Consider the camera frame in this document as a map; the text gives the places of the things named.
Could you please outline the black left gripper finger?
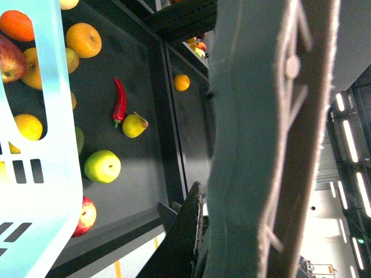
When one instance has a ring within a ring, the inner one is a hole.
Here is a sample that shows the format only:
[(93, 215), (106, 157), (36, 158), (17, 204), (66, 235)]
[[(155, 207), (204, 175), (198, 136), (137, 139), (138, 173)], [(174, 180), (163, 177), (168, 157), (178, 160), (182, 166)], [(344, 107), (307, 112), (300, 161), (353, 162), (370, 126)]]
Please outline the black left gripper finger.
[(202, 241), (201, 183), (193, 183), (179, 211), (158, 203), (157, 212), (166, 235), (137, 277), (192, 277)]

